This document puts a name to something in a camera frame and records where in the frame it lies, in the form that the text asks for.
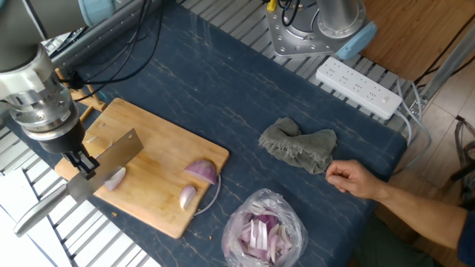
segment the blue table surface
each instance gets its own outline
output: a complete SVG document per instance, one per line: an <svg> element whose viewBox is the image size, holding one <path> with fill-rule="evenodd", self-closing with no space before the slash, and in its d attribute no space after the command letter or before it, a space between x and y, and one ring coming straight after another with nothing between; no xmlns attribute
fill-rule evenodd
<svg viewBox="0 0 475 267"><path fill-rule="evenodd" d="M120 36L86 63L107 59L130 35ZM130 73L148 58L155 37L154 31L137 45L122 73ZM100 65L80 68L85 76L100 69ZM112 70L100 78L109 77ZM289 166L259 147L259 136L277 118L294 119L307 134L333 129L338 137L335 159L357 159L383 180L389 179L406 149L400 134L174 2L166 5L160 43L150 64L134 78L107 86L100 97L105 102L123 98L230 152L217 202L195 217L178 240L96 197L89 199L162 266L226 266L221 250L224 225L260 188L282 194L308 230L309 243L297 266L346 266L375 203L342 194L323 174ZM97 116L93 113L86 127ZM60 155L48 154L29 140L18 125L11 121L7 125L51 166L60 160ZM215 191L216 187L208 190L201 207Z"/></svg>

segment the yellow cable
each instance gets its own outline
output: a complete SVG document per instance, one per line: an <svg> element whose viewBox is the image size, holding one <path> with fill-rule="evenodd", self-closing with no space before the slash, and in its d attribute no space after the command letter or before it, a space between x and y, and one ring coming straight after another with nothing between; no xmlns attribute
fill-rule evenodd
<svg viewBox="0 0 475 267"><path fill-rule="evenodd" d="M274 11L276 7L277 7L277 0L270 0L270 2L267 4L268 11Z"/></svg>

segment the electrical outlet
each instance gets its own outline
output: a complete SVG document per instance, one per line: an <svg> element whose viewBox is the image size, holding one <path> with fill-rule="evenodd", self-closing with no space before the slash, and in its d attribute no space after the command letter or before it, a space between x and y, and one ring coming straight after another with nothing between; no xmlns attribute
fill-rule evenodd
<svg viewBox="0 0 475 267"><path fill-rule="evenodd" d="M317 69L315 77L383 119L389 119L402 98L333 57Z"/></svg>

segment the gray cloth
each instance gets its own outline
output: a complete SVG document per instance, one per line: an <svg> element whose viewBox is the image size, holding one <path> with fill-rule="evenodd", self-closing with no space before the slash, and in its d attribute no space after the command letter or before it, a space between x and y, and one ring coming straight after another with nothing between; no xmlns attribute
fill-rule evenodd
<svg viewBox="0 0 475 267"><path fill-rule="evenodd" d="M333 161L336 134L326 129L302 135L292 119L280 118L262 133L259 145L279 160L319 174Z"/></svg>

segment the sliced onion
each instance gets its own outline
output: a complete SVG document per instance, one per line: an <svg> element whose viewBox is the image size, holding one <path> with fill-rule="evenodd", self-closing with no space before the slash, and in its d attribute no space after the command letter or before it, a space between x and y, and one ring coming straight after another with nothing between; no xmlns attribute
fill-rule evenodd
<svg viewBox="0 0 475 267"><path fill-rule="evenodd" d="M239 244L240 244L240 247L243 249L243 252L248 254L248 250L249 250L248 244L249 244L249 242L241 240L241 241L239 241Z"/></svg>
<svg viewBox="0 0 475 267"><path fill-rule="evenodd" d="M277 230L279 229L279 224L277 224L276 226L274 226L272 229L270 229L269 231L269 238L271 236L273 236L274 234L277 234Z"/></svg>
<svg viewBox="0 0 475 267"><path fill-rule="evenodd" d="M249 243L249 246L251 248L255 248L258 242L258 224L257 221L253 220L251 221L251 242Z"/></svg>
<svg viewBox="0 0 475 267"><path fill-rule="evenodd" d="M266 260L266 251L262 249L255 249L255 252L259 260Z"/></svg>
<svg viewBox="0 0 475 267"><path fill-rule="evenodd" d="M257 203L252 204L249 210L256 216L261 215L263 212L266 211L266 209L263 206L258 205Z"/></svg>
<svg viewBox="0 0 475 267"><path fill-rule="evenodd" d="M261 227L261 247L259 249L267 251L267 225L259 222L259 226Z"/></svg>
<svg viewBox="0 0 475 267"><path fill-rule="evenodd" d="M281 239L284 242L284 245L286 248L290 248L292 246L291 242L289 241L289 238L287 237L287 232L286 232L286 226L282 225L281 227Z"/></svg>
<svg viewBox="0 0 475 267"><path fill-rule="evenodd" d="M279 217L274 211L264 211L262 215L270 215L274 217Z"/></svg>
<svg viewBox="0 0 475 267"><path fill-rule="evenodd" d="M185 172L213 185L216 183L216 167L206 159L200 159L188 165Z"/></svg>
<svg viewBox="0 0 475 267"><path fill-rule="evenodd" d="M122 179L124 179L124 176L125 176L125 167L122 167L109 180L104 182L104 186L109 191L112 191L120 184L120 182L122 182Z"/></svg>
<svg viewBox="0 0 475 267"><path fill-rule="evenodd" d="M276 226L277 223L277 217L274 217L272 215L267 215L267 218L269 218L269 222L267 223L267 230L270 230Z"/></svg>
<svg viewBox="0 0 475 267"><path fill-rule="evenodd" d="M277 245L277 239L279 237L274 234L269 238L269 251L270 251L270 259L273 263L275 263L275 247Z"/></svg>
<svg viewBox="0 0 475 267"><path fill-rule="evenodd" d="M251 224L252 222L248 222L247 224L243 225L243 233L247 233L248 231L251 231Z"/></svg>
<svg viewBox="0 0 475 267"><path fill-rule="evenodd" d="M248 231L246 233L241 233L240 238L242 241L249 244L251 242L251 231Z"/></svg>
<svg viewBox="0 0 475 267"><path fill-rule="evenodd" d="M247 214L246 218L244 218L244 223L249 223L252 219L252 214Z"/></svg>
<svg viewBox="0 0 475 267"><path fill-rule="evenodd" d="M247 249L247 254L249 254L249 255L251 255L251 256L253 256L253 257L258 257L258 252L257 252L257 250L256 250L255 248L249 247L249 248Z"/></svg>
<svg viewBox="0 0 475 267"><path fill-rule="evenodd" d="M267 222L269 222L269 218L267 217L267 215L259 215L259 216L256 216L256 219L257 219L257 220L260 220L262 223L267 223Z"/></svg>
<svg viewBox="0 0 475 267"><path fill-rule="evenodd" d="M183 210L186 210L186 208L188 208L188 205L190 205L190 202L193 200L195 195L196 195L196 189L194 189L193 186L191 185L185 186L185 188L181 191L181 195L180 195L180 207Z"/></svg>

